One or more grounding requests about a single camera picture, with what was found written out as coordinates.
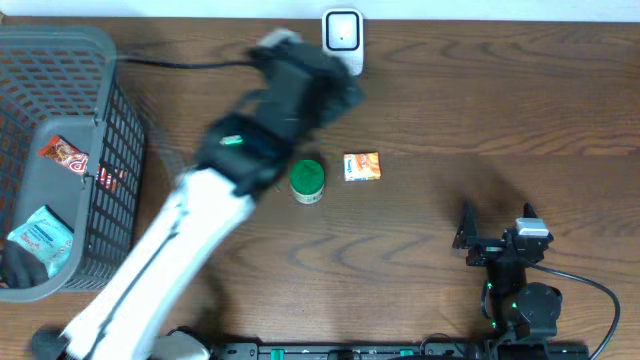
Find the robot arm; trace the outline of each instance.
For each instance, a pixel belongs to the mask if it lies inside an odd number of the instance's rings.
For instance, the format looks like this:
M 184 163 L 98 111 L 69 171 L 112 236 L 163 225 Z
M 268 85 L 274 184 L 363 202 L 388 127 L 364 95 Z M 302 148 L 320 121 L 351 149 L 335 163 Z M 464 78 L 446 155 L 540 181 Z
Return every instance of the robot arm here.
M 209 255 L 251 214 L 309 132 L 357 105 L 362 94 L 336 58 L 277 30 L 249 51 L 268 89 L 254 115 L 242 101 L 216 122 L 196 167 L 96 299 L 65 328 L 66 354 L 146 359 L 169 310 Z

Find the gray basket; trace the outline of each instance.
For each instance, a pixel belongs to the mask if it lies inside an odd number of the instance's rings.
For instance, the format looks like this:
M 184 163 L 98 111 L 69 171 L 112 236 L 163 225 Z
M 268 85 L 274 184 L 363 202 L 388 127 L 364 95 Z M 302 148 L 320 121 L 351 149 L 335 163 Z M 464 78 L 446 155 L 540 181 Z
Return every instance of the gray basket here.
M 129 252 L 145 137 L 115 67 L 115 46 L 98 29 L 0 26 L 0 238 L 43 205 L 74 230 L 58 274 L 1 289 L 0 301 L 100 289 Z M 89 154 L 85 176 L 37 155 L 54 135 Z M 112 191 L 99 167 L 127 177 Z

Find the wooden table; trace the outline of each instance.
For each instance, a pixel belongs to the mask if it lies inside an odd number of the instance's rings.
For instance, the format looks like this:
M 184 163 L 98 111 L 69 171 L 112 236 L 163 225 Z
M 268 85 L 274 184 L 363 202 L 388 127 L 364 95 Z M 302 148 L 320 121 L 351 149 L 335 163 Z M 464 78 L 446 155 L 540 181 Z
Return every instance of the wooden table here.
M 320 43 L 319 21 L 7 18 L 6 24 L 88 24 L 119 50 L 183 62 L 238 59 L 276 26 Z M 485 273 L 451 242 L 461 204 L 500 235 L 532 202 L 556 241 L 544 264 L 602 282 L 623 312 L 602 358 L 637 357 L 640 343 L 640 28 L 633 24 L 366 23 L 365 104 L 317 134 L 329 166 L 317 206 L 286 182 L 230 236 L 187 289 L 165 330 L 267 342 L 419 341 L 433 332 L 490 330 Z M 159 160 L 189 158 L 202 132 L 241 93 L 250 69 L 172 71 L 123 65 L 119 76 L 152 119 L 138 234 L 169 191 Z M 167 137 L 157 129 L 162 125 Z M 345 183 L 345 152 L 380 152 L 382 179 Z M 180 161 L 170 165 L 176 171 Z M 564 294 L 562 340 L 595 349 L 609 298 L 529 271 Z M 94 294 L 1 304 L 0 357 L 21 358 L 45 323 L 64 325 Z

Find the blue snack bag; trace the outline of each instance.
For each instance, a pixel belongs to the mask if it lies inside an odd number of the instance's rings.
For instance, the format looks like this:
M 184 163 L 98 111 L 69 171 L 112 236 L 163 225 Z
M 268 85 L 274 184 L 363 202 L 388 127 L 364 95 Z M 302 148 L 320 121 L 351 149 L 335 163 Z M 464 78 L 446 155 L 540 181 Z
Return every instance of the blue snack bag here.
M 24 225 L 9 233 L 7 240 L 20 245 L 40 260 L 51 279 L 69 259 L 73 232 L 43 206 Z

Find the small box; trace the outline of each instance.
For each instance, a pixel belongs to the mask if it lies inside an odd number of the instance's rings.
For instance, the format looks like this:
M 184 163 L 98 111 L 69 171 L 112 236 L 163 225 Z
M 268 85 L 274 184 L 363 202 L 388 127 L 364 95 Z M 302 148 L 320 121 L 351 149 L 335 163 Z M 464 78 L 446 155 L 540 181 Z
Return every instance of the small box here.
M 378 153 L 344 154 L 344 180 L 363 181 L 380 179 Z

